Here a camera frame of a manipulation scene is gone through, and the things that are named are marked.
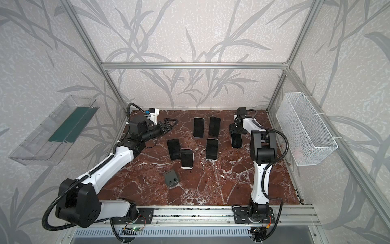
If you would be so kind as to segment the grey phone stand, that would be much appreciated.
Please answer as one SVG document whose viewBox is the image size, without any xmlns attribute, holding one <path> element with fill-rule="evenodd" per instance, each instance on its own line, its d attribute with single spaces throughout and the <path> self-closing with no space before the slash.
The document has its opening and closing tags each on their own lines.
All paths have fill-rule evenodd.
<svg viewBox="0 0 390 244">
<path fill-rule="evenodd" d="M 164 174 L 164 180 L 168 188 L 173 188 L 180 182 L 179 176 L 174 169 Z"/>
</svg>

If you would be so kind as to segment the large black phone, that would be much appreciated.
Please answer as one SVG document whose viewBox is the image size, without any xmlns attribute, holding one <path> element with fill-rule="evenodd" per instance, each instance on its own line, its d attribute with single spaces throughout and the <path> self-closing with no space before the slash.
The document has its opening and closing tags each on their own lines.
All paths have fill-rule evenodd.
<svg viewBox="0 0 390 244">
<path fill-rule="evenodd" d="M 232 143 L 232 148 L 242 148 L 243 146 L 242 135 L 237 133 L 231 134 L 231 143 Z"/>
</svg>

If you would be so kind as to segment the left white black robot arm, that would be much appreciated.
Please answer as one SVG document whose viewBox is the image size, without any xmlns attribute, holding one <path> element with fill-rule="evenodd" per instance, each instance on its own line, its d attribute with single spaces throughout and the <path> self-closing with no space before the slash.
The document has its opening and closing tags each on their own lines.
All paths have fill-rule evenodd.
<svg viewBox="0 0 390 244">
<path fill-rule="evenodd" d="M 113 152 L 93 169 L 72 180 L 64 180 L 59 194 L 42 218 L 47 230 L 64 230 L 73 226 L 87 228 L 110 218 L 136 218 L 137 207 L 129 200 L 100 200 L 103 186 L 123 167 L 132 162 L 146 147 L 146 142 L 168 134 L 178 124 L 177 119 L 165 118 L 145 131 L 128 128 Z"/>
</svg>

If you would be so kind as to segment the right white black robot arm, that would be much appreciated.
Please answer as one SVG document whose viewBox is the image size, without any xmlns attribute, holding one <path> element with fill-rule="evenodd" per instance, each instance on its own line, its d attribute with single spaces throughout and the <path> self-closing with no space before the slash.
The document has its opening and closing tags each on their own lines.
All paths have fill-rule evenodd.
<svg viewBox="0 0 390 244">
<path fill-rule="evenodd" d="M 255 219 L 269 212 L 269 177 L 272 163 L 277 158 L 276 133 L 262 126 L 245 107 L 239 107 L 230 124 L 231 134 L 250 134 L 250 158 L 254 163 L 254 183 L 248 215 Z"/>
</svg>

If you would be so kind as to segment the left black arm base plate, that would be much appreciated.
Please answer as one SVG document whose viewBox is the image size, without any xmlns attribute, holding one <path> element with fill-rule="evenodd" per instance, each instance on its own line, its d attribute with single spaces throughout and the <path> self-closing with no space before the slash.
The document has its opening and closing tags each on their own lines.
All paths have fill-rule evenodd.
<svg viewBox="0 0 390 244">
<path fill-rule="evenodd" d="M 153 219 L 154 208 L 140 207 L 137 210 L 130 210 L 130 215 L 125 217 L 115 217 L 112 222 L 114 225 L 139 224 L 150 225 Z"/>
</svg>

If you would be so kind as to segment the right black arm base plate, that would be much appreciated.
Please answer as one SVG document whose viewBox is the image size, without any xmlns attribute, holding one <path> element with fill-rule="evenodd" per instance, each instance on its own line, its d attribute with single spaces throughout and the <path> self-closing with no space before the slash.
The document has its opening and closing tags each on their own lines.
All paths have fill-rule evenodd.
<svg viewBox="0 0 390 244">
<path fill-rule="evenodd" d="M 232 207 L 233 218 L 235 224 L 264 224 L 268 225 L 269 223 L 275 224 L 275 214 L 271 207 L 269 207 L 269 211 L 267 214 L 263 214 L 262 216 L 255 219 L 255 217 L 249 217 L 248 215 L 248 207 L 242 206 L 233 206 Z"/>
</svg>

